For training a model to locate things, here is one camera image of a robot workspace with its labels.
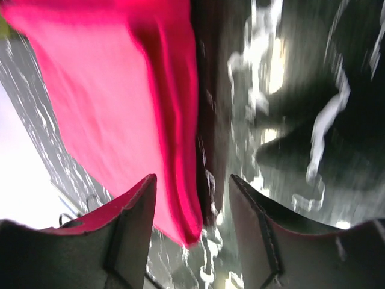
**glossy black surface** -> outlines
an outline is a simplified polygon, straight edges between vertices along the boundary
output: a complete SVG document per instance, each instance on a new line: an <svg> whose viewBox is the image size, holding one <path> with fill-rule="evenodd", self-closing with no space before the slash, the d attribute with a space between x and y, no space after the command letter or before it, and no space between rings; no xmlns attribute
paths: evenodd
<svg viewBox="0 0 385 289"><path fill-rule="evenodd" d="M258 2L258 8L269 5ZM161 285L225 288L225 280L231 279L240 286L242 269L228 198L233 173L265 196L330 226L348 228L385 215L382 7L382 0L283 1L275 35L271 33L257 70L260 90L269 101L266 115L250 108L248 68L233 73L232 100L227 66L234 52L244 50L250 1L192 2L200 78L197 181L206 223L215 226L204 230L201 242L189 250L154 230L147 269ZM62 152L59 140L45 136L58 135L52 109L31 48L16 41L21 40L1 41L1 81L31 137L42 139L41 154L48 155L46 162L51 160L63 189L84 203L91 193L79 178L90 177ZM325 136L318 174L306 181L313 125L338 94L341 71L350 88L348 101ZM44 99L42 107L39 99ZM47 114L40 117L34 107ZM62 155L68 164L57 161ZM106 201L105 190L90 180L92 191Z"/></svg>

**pink cloth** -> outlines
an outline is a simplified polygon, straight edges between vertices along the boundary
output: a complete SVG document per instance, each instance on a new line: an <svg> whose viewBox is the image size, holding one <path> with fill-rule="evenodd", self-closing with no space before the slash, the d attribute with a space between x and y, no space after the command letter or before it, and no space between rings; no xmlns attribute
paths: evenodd
<svg viewBox="0 0 385 289"><path fill-rule="evenodd" d="M68 153L114 197L155 173L154 225L195 243L203 220L189 0L12 0L2 15L35 50Z"/></svg>

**red cloth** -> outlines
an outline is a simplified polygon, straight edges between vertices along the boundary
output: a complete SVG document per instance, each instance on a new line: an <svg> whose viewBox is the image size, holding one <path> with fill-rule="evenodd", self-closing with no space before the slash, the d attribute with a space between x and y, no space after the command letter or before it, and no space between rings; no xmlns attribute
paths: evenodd
<svg viewBox="0 0 385 289"><path fill-rule="evenodd" d="M196 46L189 0L12 0L66 149L114 197L158 176L155 226L191 244L196 192Z"/></svg>

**white surface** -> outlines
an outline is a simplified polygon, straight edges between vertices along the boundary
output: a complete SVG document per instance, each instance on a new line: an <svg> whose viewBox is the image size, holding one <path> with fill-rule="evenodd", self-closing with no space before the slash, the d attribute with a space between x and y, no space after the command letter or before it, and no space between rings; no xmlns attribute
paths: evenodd
<svg viewBox="0 0 385 289"><path fill-rule="evenodd" d="M69 210L0 84L0 219L43 229L58 226L61 213Z"/></svg>

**black marble surface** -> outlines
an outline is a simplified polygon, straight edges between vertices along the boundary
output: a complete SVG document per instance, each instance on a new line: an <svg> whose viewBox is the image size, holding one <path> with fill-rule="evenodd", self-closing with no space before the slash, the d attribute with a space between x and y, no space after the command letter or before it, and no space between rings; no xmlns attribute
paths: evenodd
<svg viewBox="0 0 385 289"><path fill-rule="evenodd" d="M228 198L232 173L331 226L348 228L385 216L382 8L383 0L258 1L254 11L264 17L253 25L247 21L250 0L192 2L200 77L198 185L212 226L189 249L154 229L147 270L164 288L242 288ZM245 54L246 22L247 43L254 39L257 45ZM81 208L90 194L109 200L65 153L28 42L9 39L0 45L1 82L52 179ZM249 62L230 74L232 95L228 63L234 52ZM260 94L264 102L255 98ZM315 121L324 120L321 112L332 103L338 109L326 119L335 120L324 137L315 137ZM324 138L313 174L312 136L314 145ZM229 282L234 287L225 287Z"/></svg>

